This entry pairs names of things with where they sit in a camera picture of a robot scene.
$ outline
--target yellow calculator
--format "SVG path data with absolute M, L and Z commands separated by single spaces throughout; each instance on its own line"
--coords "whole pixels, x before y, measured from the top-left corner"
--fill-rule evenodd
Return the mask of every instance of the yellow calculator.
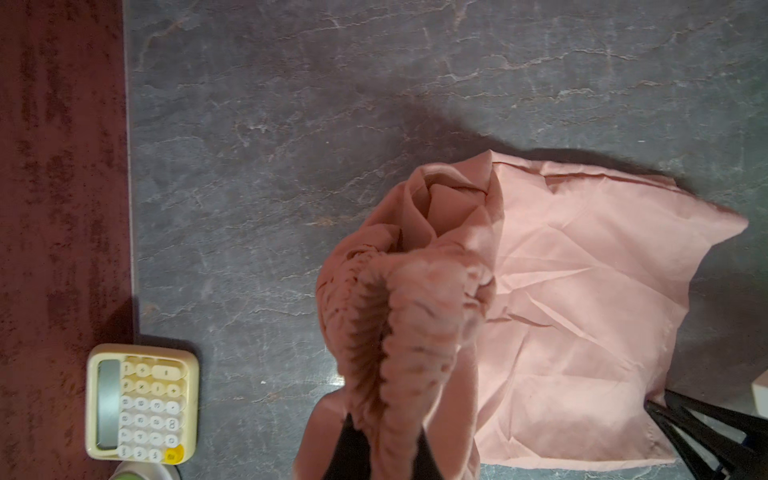
M 100 460 L 176 465 L 197 442 L 200 366 L 183 350 L 105 343 L 88 357 L 85 449 Z

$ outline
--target white calculator button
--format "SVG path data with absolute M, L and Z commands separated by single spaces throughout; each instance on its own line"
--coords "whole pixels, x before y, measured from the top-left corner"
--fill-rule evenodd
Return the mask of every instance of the white calculator button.
M 134 408 L 143 412 L 149 408 L 149 400 L 145 399 L 143 396 L 136 397 L 134 399 Z
M 152 390 L 152 395 L 154 396 L 165 395 L 165 385 L 163 385 L 160 382 L 155 382 L 152 385 L 150 385 L 150 389 Z
M 178 415 L 181 412 L 181 405 L 179 405 L 179 402 L 171 400 L 165 404 L 165 411 L 171 415 Z
M 131 397 L 127 395 L 120 397 L 120 407 L 122 407 L 123 410 L 128 410 L 132 406 L 134 406 L 134 400 Z
M 131 362 L 120 362 L 120 374 L 122 376 L 133 375 L 136 371 L 136 367 Z
M 137 430 L 134 432 L 134 442 L 141 443 L 142 445 L 144 443 L 147 443 L 147 440 L 149 440 L 149 435 L 144 430 Z
M 160 463 L 160 461 L 163 459 L 163 452 L 161 452 L 158 449 L 151 449 L 149 451 L 149 461 Z
M 174 434 L 166 435 L 165 436 L 165 445 L 167 445 L 167 446 L 169 446 L 171 448 L 178 447 L 179 446 L 179 438 L 176 435 L 174 435 Z
M 163 445 L 164 440 L 165 440 L 165 437 L 163 437 L 162 433 L 152 432 L 149 434 L 149 443 L 151 443 L 156 447 Z
M 134 439 L 134 433 L 128 429 L 120 429 L 118 431 L 118 438 L 120 439 L 120 443 L 128 443 Z
M 123 393 L 132 392 L 134 389 L 134 381 L 131 379 L 122 379 L 120 381 L 120 388 L 123 390 Z
M 165 419 L 165 428 L 169 432 L 176 432 L 179 429 L 179 420 L 173 418 Z
M 118 456 L 120 458 L 130 458 L 131 454 L 133 454 L 134 450 L 129 447 L 128 445 L 120 445 L 118 447 Z
M 165 402 L 160 399 L 152 399 L 149 402 L 149 408 L 155 413 L 162 413 L 165 410 Z
M 147 458 L 147 449 L 144 447 L 134 447 L 134 458 L 137 460 L 144 460 Z
M 179 387 L 179 385 L 177 385 L 177 384 L 175 384 L 175 383 L 171 383 L 171 384 L 170 384 L 170 385 L 169 385 L 169 386 L 166 388 L 166 390 L 165 390 L 165 391 L 166 391 L 166 393 L 168 394 L 168 396 L 170 396 L 172 399 L 175 399 L 176 397 L 178 397 L 179 395 L 181 395 L 181 387 Z
M 152 367 L 152 376 L 161 380 L 178 380 L 181 378 L 181 369 L 176 366 L 155 365 Z
M 155 430 L 160 430 L 165 427 L 165 420 L 163 420 L 163 417 L 154 415 L 149 419 L 149 426 Z
M 143 428 L 149 425 L 149 419 L 144 413 L 137 413 L 134 415 L 134 425 Z
M 140 395 L 147 395 L 149 391 L 149 382 L 147 380 L 138 380 L 136 382 L 136 393 Z
M 120 425 L 130 425 L 134 421 L 134 416 L 128 412 L 122 412 L 120 414 Z
M 152 373 L 152 368 L 146 363 L 139 363 L 136 365 L 136 375 L 144 378 Z

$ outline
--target black object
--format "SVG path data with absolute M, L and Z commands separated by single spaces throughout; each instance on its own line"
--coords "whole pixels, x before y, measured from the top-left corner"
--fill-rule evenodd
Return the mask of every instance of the black object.
M 672 442 L 696 480 L 768 480 L 768 420 L 744 415 L 666 390 L 668 408 L 650 400 L 648 415 Z M 702 413 L 746 433 L 743 442 L 731 440 L 704 425 L 691 412 Z M 699 442 L 720 461 L 713 470 L 674 428 Z
M 368 439 L 361 431 L 355 430 L 352 416 L 348 414 L 323 480 L 369 480 L 371 478 L 370 453 Z M 432 457 L 432 450 L 429 448 L 424 430 L 419 436 L 419 451 L 413 460 L 411 479 L 443 480 Z

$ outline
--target pink fabric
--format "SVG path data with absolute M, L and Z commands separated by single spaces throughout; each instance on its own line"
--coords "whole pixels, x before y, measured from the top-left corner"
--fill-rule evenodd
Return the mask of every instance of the pink fabric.
M 671 461 L 643 401 L 703 255 L 745 227 L 665 177 L 491 151 L 420 167 L 320 272 L 346 385 L 310 416 L 294 478 L 321 478 L 347 412 L 374 479 L 409 478 L 422 425 L 446 479 L 477 478 L 480 460 Z

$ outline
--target marble table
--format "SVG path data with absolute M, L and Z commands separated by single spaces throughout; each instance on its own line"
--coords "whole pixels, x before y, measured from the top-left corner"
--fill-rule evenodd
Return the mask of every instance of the marble table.
M 750 219 L 693 282 L 669 378 L 750 411 L 768 368 L 765 18 L 763 0 L 128 2 L 141 341 L 202 365 L 185 480 L 290 477 L 340 384 L 323 259 L 414 167 L 488 148 L 661 172 Z

